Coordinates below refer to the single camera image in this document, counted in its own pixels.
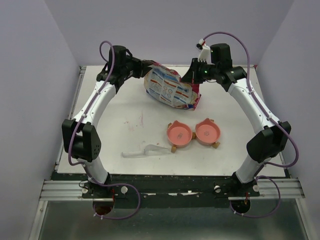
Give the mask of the pet food bag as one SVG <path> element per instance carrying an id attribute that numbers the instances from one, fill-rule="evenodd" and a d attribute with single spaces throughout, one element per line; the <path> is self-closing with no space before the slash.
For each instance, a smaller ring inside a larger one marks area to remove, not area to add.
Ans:
<path id="1" fill-rule="evenodd" d="M 200 85 L 181 82 L 180 74 L 174 69 L 148 60 L 151 70 L 144 76 L 146 92 L 175 109 L 195 110 L 201 98 Z"/>

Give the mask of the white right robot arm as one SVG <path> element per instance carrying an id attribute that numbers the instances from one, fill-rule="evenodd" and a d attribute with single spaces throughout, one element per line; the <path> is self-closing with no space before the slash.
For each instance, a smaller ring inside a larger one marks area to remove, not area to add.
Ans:
<path id="1" fill-rule="evenodd" d="M 191 60 L 189 70 L 181 78 L 182 83 L 202 84 L 215 80 L 239 104 L 249 119 L 255 136 L 247 143 L 247 157 L 234 173 L 236 180 L 230 183 L 230 191 L 241 196 L 248 184 L 264 164 L 284 150 L 291 125 L 272 116 L 260 96 L 247 79 L 249 70 L 233 66 L 230 46 L 226 43 L 206 45 L 204 40 L 196 45 L 200 53 Z"/>

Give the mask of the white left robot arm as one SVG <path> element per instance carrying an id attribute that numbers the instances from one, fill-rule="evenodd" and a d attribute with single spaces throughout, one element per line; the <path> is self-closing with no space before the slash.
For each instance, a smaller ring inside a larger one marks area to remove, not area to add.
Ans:
<path id="1" fill-rule="evenodd" d="M 90 97 L 72 119 L 62 123 L 63 147 L 69 164 L 83 167 L 88 180 L 95 183 L 93 191 L 101 198 L 110 194 L 111 185 L 106 182 L 109 173 L 99 157 L 102 142 L 97 132 L 98 123 L 125 81 L 143 78 L 152 69 L 151 65 L 148 60 L 134 57 L 124 46 L 111 46 Z"/>

